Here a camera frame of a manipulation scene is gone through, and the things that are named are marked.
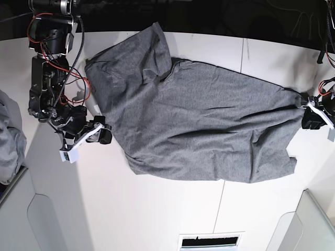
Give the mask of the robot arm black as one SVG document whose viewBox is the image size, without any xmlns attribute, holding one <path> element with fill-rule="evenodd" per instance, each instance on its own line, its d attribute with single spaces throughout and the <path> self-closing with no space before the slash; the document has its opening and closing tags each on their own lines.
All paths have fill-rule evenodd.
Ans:
<svg viewBox="0 0 335 251">
<path fill-rule="evenodd" d="M 83 27 L 80 1 L 29 1 L 33 18 L 27 28 L 29 48 L 35 50 L 32 58 L 31 88 L 28 112 L 40 123 L 47 123 L 62 141 L 62 148 L 70 150 L 67 140 L 78 144 L 111 143 L 111 127 L 105 117 L 95 116 L 87 121 L 85 101 L 91 95 L 88 79 L 76 69 L 79 60 L 68 63 L 66 55 L 71 51 L 77 26 Z M 71 101 L 65 95 L 69 78 L 82 80 L 84 95 Z"/>
<path fill-rule="evenodd" d="M 327 3 L 327 26 L 324 39 L 325 48 L 320 51 L 317 63 L 321 64 L 326 56 L 328 62 L 334 67 L 334 59 L 329 54 L 328 48 L 334 49 L 334 1 Z M 309 96 L 303 105 L 305 113 L 301 127 L 307 130 L 318 130 L 322 126 L 334 129 L 334 77 L 322 80 L 317 88 L 317 96 Z"/>
</svg>

